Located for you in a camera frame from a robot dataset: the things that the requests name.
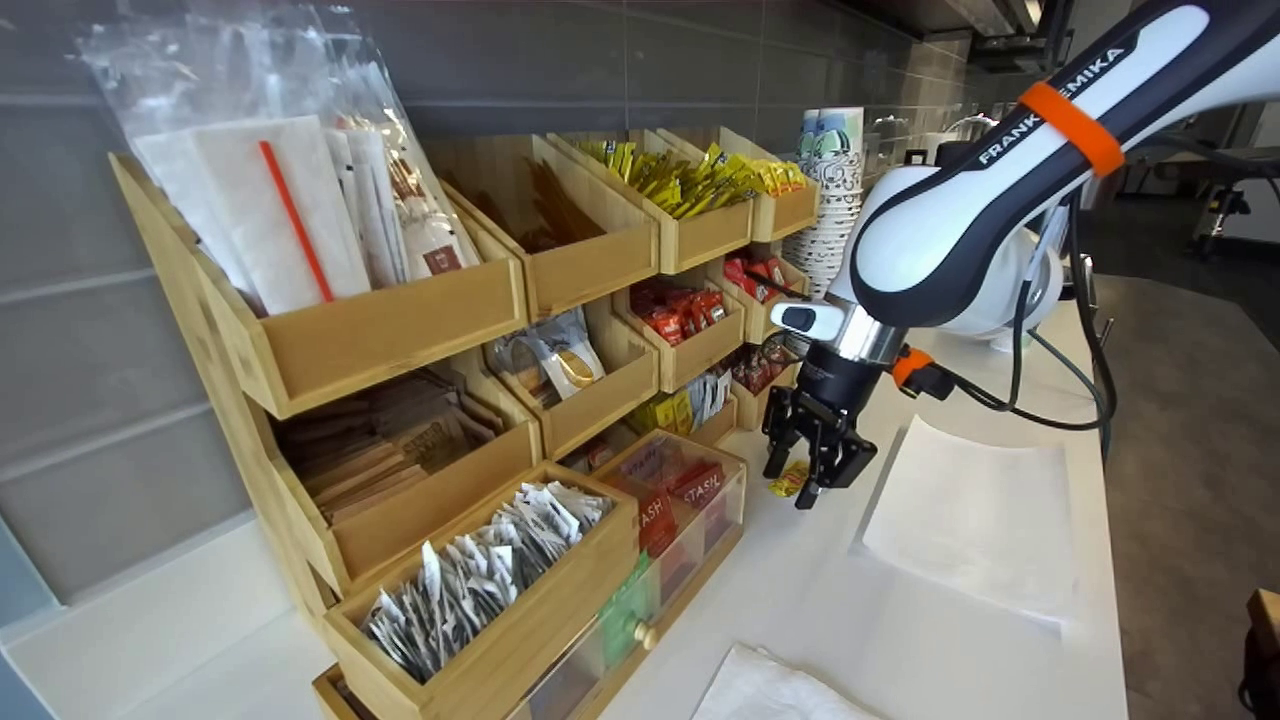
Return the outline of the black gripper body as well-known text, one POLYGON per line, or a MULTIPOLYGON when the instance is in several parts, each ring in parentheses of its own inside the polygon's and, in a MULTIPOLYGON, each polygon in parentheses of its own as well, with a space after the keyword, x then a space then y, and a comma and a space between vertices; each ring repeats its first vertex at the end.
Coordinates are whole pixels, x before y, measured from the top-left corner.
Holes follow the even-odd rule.
POLYGON ((842 358, 828 344, 813 344, 798 374, 775 390, 775 439, 805 439, 813 451, 846 454, 864 449, 860 412, 870 398, 880 369, 842 358))

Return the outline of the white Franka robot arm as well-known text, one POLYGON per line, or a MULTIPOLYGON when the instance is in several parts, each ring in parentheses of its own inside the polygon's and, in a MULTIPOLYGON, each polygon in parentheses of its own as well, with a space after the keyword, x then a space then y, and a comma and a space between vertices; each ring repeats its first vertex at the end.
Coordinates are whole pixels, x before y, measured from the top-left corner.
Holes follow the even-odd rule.
POLYGON ((805 439, 794 503, 846 489, 875 454, 856 418, 880 374, 1021 417, 1033 288, 1061 291, 1062 199, 1187 116, 1272 100, 1276 64, 1280 0, 1140 0, 953 163, 891 166, 838 243, 837 283, 771 309, 806 353, 767 394, 764 474, 805 439))

